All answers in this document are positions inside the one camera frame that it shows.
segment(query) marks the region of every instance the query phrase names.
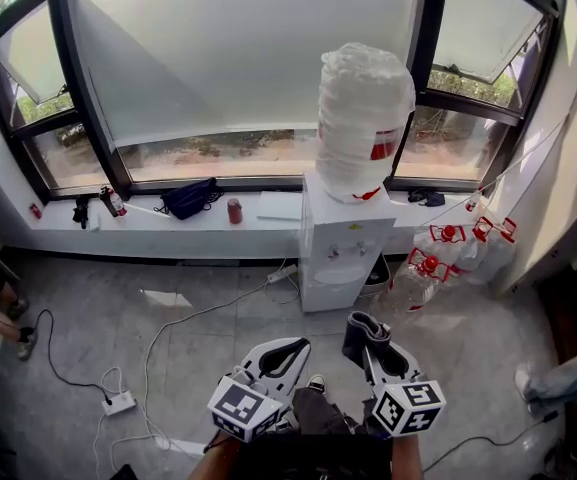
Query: red can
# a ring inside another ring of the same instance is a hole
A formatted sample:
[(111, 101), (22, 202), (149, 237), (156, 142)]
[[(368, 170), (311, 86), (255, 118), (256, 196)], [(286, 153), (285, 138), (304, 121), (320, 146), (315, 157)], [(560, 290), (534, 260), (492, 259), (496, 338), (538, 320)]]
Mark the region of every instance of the red can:
[(39, 209), (39, 207), (35, 204), (32, 203), (30, 206), (30, 211), (33, 213), (33, 215), (35, 216), (35, 218), (37, 219), (41, 219), (42, 213), (41, 210)]
[(241, 211), (241, 203), (239, 199), (233, 197), (228, 199), (228, 220), (231, 224), (239, 224), (244, 220), (244, 214)]

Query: floor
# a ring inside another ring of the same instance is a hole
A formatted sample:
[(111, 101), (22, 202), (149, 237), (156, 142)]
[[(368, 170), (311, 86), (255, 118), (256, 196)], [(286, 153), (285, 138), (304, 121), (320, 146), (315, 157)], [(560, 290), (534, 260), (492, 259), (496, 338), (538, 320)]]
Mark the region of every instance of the floor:
[[(20, 256), (11, 265), (32, 301), (31, 323), (43, 308), (55, 314), (52, 358), (68, 379), (98, 382), (112, 366), (123, 370), (124, 386), (144, 395), (143, 357), (160, 327), (198, 309), (228, 302), (260, 286), (276, 267), (188, 267), (135, 265)], [(363, 373), (341, 354), (350, 310), (302, 314), (294, 288), (282, 281), (237, 303), (167, 328), (149, 363), (149, 415), (171, 438), (207, 442), (214, 428), (206, 403), (220, 376), (256, 344), (305, 335), (312, 353), (308, 375), (322, 373), (329, 396), (359, 418), (369, 394)], [(422, 434), (421, 454), (430, 464), (461, 440), (487, 435), (504, 441), (533, 423), (512, 381), (514, 367), (531, 361), (554, 364), (548, 322), (533, 292), (491, 300), (470, 288), (437, 295), (414, 315), (395, 318), (383, 301), (360, 299), (392, 326), (394, 340), (413, 353), (431, 379), (439, 381), (448, 405), (436, 426)], [(0, 366), (0, 430), (17, 451), (18, 474), (26, 479), (93, 479), (92, 443), (102, 413), (94, 389), (57, 380), (46, 356), (50, 323), (28, 363), (6, 347)], [(116, 386), (109, 375), (106, 384)], [(528, 479), (541, 470), (545, 452), (563, 433), (563, 418), (540, 425), (505, 448), (473, 442), (442, 461), (427, 479)], [(112, 476), (110, 444), (145, 434), (137, 411), (103, 421), (97, 444), (99, 478)], [(150, 440), (120, 443), (115, 463), (130, 463), (140, 480), (184, 479), (195, 460), (158, 449)]]

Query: black cable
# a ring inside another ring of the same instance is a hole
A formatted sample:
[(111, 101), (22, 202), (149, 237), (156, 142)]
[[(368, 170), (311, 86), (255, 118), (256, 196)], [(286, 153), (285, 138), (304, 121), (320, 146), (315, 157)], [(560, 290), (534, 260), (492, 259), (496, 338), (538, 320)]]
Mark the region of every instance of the black cable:
[(55, 366), (52, 364), (52, 358), (50, 357), (50, 348), (51, 348), (51, 344), (52, 344), (52, 331), (53, 331), (53, 327), (55, 324), (55, 317), (52, 314), (52, 312), (49, 309), (44, 309), (41, 313), (39, 313), (39, 315), (37, 315), (37, 319), (35, 320), (35, 326), (33, 327), (33, 329), (37, 329), (37, 326), (39, 325), (39, 319), (41, 318), (41, 315), (43, 315), (44, 313), (48, 313), (48, 315), (50, 315), (50, 334), (48, 335), (48, 363), (50, 363), (50, 368), (52, 368), (52, 372), (55, 374), (55, 376), (62, 382), (65, 382), (66, 384), (68, 384), (69, 386), (75, 386), (75, 387), (80, 387), (80, 388), (96, 388), (99, 391), (101, 391), (104, 395), (104, 399), (106, 400), (106, 403), (108, 405), (112, 405), (112, 401), (108, 398), (108, 395), (106, 395), (106, 390), (104, 388), (102, 388), (99, 384), (81, 384), (79, 382), (70, 382), (69, 380), (64, 379), (61, 375), (59, 375), (57, 373), (57, 370), (55, 370)]
[(430, 466), (428, 466), (426, 469), (424, 469), (423, 472), (427, 473), (432, 468), (434, 468), (437, 464), (439, 464), (442, 460), (444, 460), (448, 455), (450, 455), (452, 452), (454, 452), (456, 449), (460, 448), (461, 446), (463, 446), (464, 444), (466, 444), (470, 441), (483, 440), (483, 441), (488, 441), (493, 446), (510, 446), (511, 444), (515, 443), (521, 436), (523, 436), (529, 430), (532, 430), (533, 428), (541, 425), (542, 423), (548, 423), (549, 421), (554, 420), (557, 416), (559, 416), (557, 411), (554, 411), (554, 412), (547, 414), (543, 420), (538, 421), (537, 423), (530, 425), (528, 428), (525, 428), (524, 430), (521, 431), (521, 433), (519, 435), (517, 435), (517, 437), (515, 437), (511, 441), (508, 441), (507, 443), (497, 443), (487, 436), (475, 436), (475, 437), (469, 437), (468, 439), (464, 439), (461, 443), (459, 443), (456, 446), (453, 446), (450, 450), (448, 450), (446, 453), (444, 453), (441, 457), (439, 457)]

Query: extension cord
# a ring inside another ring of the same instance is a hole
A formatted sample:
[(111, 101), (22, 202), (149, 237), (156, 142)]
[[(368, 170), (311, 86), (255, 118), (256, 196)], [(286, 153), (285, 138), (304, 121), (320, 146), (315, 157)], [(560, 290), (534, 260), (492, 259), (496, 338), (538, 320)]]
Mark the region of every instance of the extension cord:
[(270, 284), (276, 283), (277, 281), (281, 281), (283, 278), (288, 277), (297, 272), (297, 265), (288, 265), (286, 268), (282, 268), (277, 270), (277, 272), (273, 272), (272, 274), (268, 274), (268, 282)]
[(105, 400), (101, 402), (106, 416), (112, 416), (137, 406), (137, 401), (130, 391), (124, 391), (120, 395), (112, 397), (110, 401), (112, 405), (108, 405)]

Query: plastic bottle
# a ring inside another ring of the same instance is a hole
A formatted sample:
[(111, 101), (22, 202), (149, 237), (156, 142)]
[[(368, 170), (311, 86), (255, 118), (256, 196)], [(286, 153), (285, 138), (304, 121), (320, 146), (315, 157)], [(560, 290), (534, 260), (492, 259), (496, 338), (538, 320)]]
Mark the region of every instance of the plastic bottle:
[(433, 255), (446, 265), (452, 265), (464, 246), (466, 234), (461, 226), (428, 226), (418, 228), (413, 244), (426, 256)]
[(477, 192), (475, 192), (468, 198), (468, 201), (466, 201), (466, 211), (471, 212), (475, 208), (477, 208), (477, 205), (481, 200), (481, 191), (483, 190), (483, 188), (484, 188), (483, 185), (479, 185)]
[(397, 312), (420, 310), (437, 292), (447, 272), (447, 266), (436, 256), (413, 249), (390, 281), (389, 303)]
[(510, 263), (515, 255), (515, 239), (512, 235), (516, 226), (510, 219), (506, 219), (504, 224), (504, 226), (495, 226), (488, 234), (486, 256), (474, 271), (465, 276), (469, 283), (485, 284), (490, 282), (502, 267)]
[(414, 83), (394, 54), (360, 43), (322, 60), (316, 169), (333, 198), (361, 203), (392, 170), (415, 108)]
[(492, 222), (481, 217), (472, 229), (466, 232), (466, 243), (462, 247), (459, 257), (452, 265), (451, 270), (457, 274), (465, 274), (475, 270), (482, 262), (488, 251), (486, 237), (493, 228)]

